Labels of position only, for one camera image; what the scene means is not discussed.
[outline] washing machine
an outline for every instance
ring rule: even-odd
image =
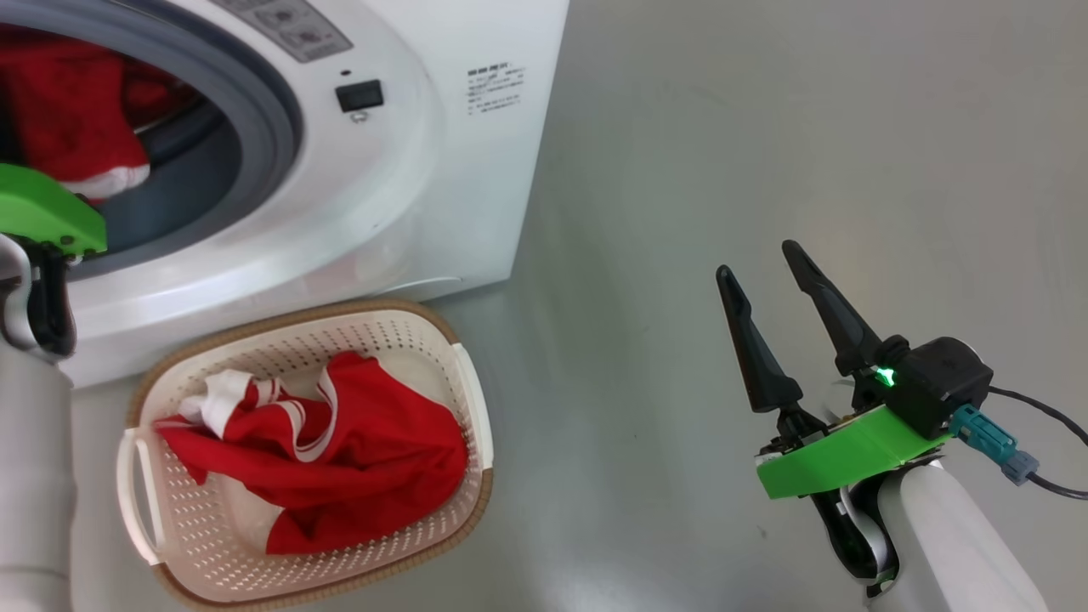
[[[567,0],[0,0],[0,23],[158,66],[201,97],[141,135],[72,271],[76,385],[360,296],[509,277]]]

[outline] laundry basket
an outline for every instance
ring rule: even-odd
[[[344,351],[376,357],[394,378],[453,411],[469,451],[465,479],[440,510],[380,540],[320,554],[265,554],[257,535],[268,533],[275,509],[222,475],[198,486],[152,424],[205,392],[205,378],[223,369],[280,377],[294,391],[307,380],[312,388],[321,367]],[[460,543],[491,497],[491,427],[472,362],[445,321],[406,302],[317,308],[199,342],[147,375],[127,425],[118,497],[128,535],[166,590],[198,610],[294,605],[404,572]],[[138,507],[144,492],[150,531]]]

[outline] green gripper part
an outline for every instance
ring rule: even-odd
[[[106,220],[60,183],[0,163],[0,232],[49,242],[65,255],[106,250]]]
[[[772,500],[832,491],[895,469],[950,437],[926,440],[880,406],[823,440],[763,463],[756,474]]]

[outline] black cable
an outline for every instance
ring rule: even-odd
[[[1039,476],[1038,474],[1034,473],[1028,474],[1027,479],[1042,487],[1043,489],[1047,489],[1051,493],[1058,493],[1059,495],[1071,498],[1074,500],[1088,500],[1088,491],[1077,491],[1074,489],[1066,489],[1061,485],[1054,485],[1053,482],[1047,480],[1046,478]]]
[[[1034,397],[1028,397],[1027,395],[1023,395],[1023,394],[1017,393],[1015,391],[1009,391],[1007,389],[1000,389],[998,387],[990,387],[990,393],[993,393],[994,395],[1004,395],[1005,397],[1011,397],[1013,400],[1017,400],[1017,401],[1024,402],[1025,404],[1031,406],[1033,408],[1038,409],[1042,414],[1044,414],[1044,415],[1047,415],[1047,416],[1049,416],[1051,418],[1058,419],[1059,421],[1061,421],[1062,425],[1064,425],[1065,427],[1067,427],[1070,429],[1070,431],[1072,431],[1073,433],[1076,433],[1077,438],[1080,438],[1081,442],[1084,442],[1086,445],[1088,445],[1088,431],[1085,431],[1083,427],[1080,427],[1079,425],[1077,425],[1076,421],[1074,421],[1072,418],[1070,418],[1070,417],[1065,416],[1064,414],[1062,414],[1062,412],[1059,411],[1058,408],[1052,407],[1052,406],[1048,406],[1047,404],[1043,404],[1042,402],[1040,402],[1040,401],[1038,401],[1038,400],[1036,400]],[[1043,478],[1042,476],[1039,476],[1038,474],[1034,474],[1034,473],[1033,474],[1028,474],[1027,479],[1030,480],[1030,481],[1033,481],[1033,482],[1035,482],[1039,487],[1042,487],[1043,489],[1050,491],[1051,493],[1056,493],[1056,494],[1062,495],[1064,498],[1070,498],[1070,499],[1074,499],[1074,500],[1088,500],[1088,491],[1078,491],[1076,489],[1066,489],[1065,487],[1062,487],[1060,485],[1054,485],[1053,482],[1051,482],[1050,480],[1047,480],[1046,478]]]

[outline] concrete floor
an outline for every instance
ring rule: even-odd
[[[308,610],[861,609],[808,502],[762,493],[774,419],[747,409],[714,269],[734,268],[811,408],[845,399],[787,237],[878,333],[962,338],[998,383],[1088,421],[1086,19],[1077,0],[574,0],[514,278],[436,305],[491,408],[485,518]],[[180,609],[115,507],[133,384],[77,400],[81,612]],[[987,411],[1048,477],[1088,485],[1060,426]],[[1051,610],[1079,609],[1084,507],[951,453]]]

